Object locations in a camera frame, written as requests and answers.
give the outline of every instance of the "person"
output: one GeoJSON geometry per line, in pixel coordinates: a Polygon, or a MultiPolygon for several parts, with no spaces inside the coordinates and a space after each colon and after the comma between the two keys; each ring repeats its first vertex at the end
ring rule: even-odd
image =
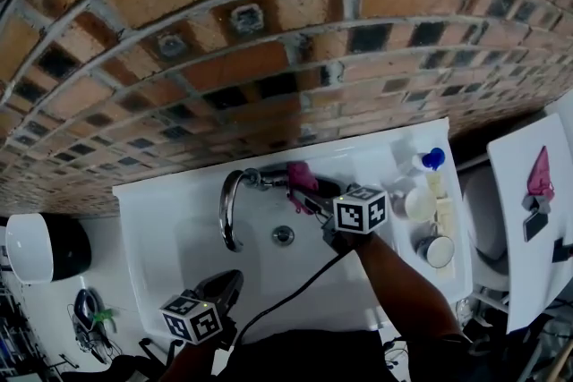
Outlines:
{"type": "MultiPolygon", "coordinates": [[[[471,343],[440,291],[377,235],[344,234],[348,248],[360,258],[381,307],[407,343],[411,380],[485,380],[472,367],[468,352],[471,343]]],[[[339,253],[343,250],[331,246],[339,253]]],[[[208,378],[216,349],[217,343],[210,341],[186,346],[161,382],[208,378]]],[[[349,377],[396,381],[387,368],[386,350],[379,333],[372,331],[287,331],[253,344],[235,345],[219,378],[292,379],[311,375],[322,380],[349,377]]]]}

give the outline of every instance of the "pink cloth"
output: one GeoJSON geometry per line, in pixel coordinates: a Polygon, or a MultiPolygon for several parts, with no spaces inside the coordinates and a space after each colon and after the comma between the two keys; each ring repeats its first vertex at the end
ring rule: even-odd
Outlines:
{"type": "Polygon", "coordinates": [[[552,179],[549,174],[549,153],[543,147],[541,153],[535,161],[534,168],[527,181],[527,191],[531,196],[544,196],[547,200],[552,200],[555,196],[552,179]]]}
{"type": "Polygon", "coordinates": [[[293,196],[292,190],[293,186],[300,186],[308,190],[317,191],[319,189],[319,183],[312,175],[311,168],[304,162],[290,163],[286,170],[288,171],[288,198],[295,204],[296,213],[300,214],[303,211],[306,215],[312,215],[311,212],[304,204],[293,196]]]}

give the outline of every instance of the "white sink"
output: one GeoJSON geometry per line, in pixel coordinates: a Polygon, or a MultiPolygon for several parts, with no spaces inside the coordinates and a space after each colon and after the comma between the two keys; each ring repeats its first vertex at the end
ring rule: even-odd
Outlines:
{"type": "MultiPolygon", "coordinates": [[[[261,192],[243,185],[236,194],[234,228],[244,249],[240,253],[228,250],[218,227],[218,202],[231,171],[305,160],[317,175],[342,183],[383,186],[399,177],[392,142],[408,138],[418,151],[433,147],[446,151],[443,180],[456,208],[461,209],[447,134],[448,121],[439,120],[115,187],[133,290],[145,330],[169,336],[158,307],[171,295],[227,269],[244,273],[244,288],[231,311],[240,329],[334,258],[334,251],[322,240],[321,224],[314,216],[296,214],[285,190],[261,192]],[[272,241],[272,230],[280,225],[295,232],[288,247],[272,241]]],[[[466,297],[472,288],[468,237],[458,214],[456,218],[460,228],[454,241],[456,255],[451,266],[441,272],[415,255],[415,225],[390,215],[381,230],[381,237],[435,283],[450,302],[466,297]]],[[[247,341],[293,328],[376,329],[387,320],[352,253],[305,293],[262,319],[250,330],[247,341]]]]}

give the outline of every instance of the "phone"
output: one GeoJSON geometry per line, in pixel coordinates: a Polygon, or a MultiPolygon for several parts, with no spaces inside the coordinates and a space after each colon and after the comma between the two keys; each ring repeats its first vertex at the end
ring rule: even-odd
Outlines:
{"type": "Polygon", "coordinates": [[[526,237],[526,242],[531,241],[539,232],[547,226],[549,222],[549,217],[547,214],[540,214],[539,212],[534,212],[527,220],[523,223],[523,229],[526,237]]]}

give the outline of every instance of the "blue bottle cap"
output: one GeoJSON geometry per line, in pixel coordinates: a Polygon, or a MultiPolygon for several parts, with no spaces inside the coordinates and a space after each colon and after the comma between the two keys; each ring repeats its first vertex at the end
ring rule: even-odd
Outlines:
{"type": "Polygon", "coordinates": [[[444,164],[445,161],[446,154],[443,149],[432,149],[430,153],[422,157],[423,166],[433,171],[437,171],[438,167],[444,164]]]}

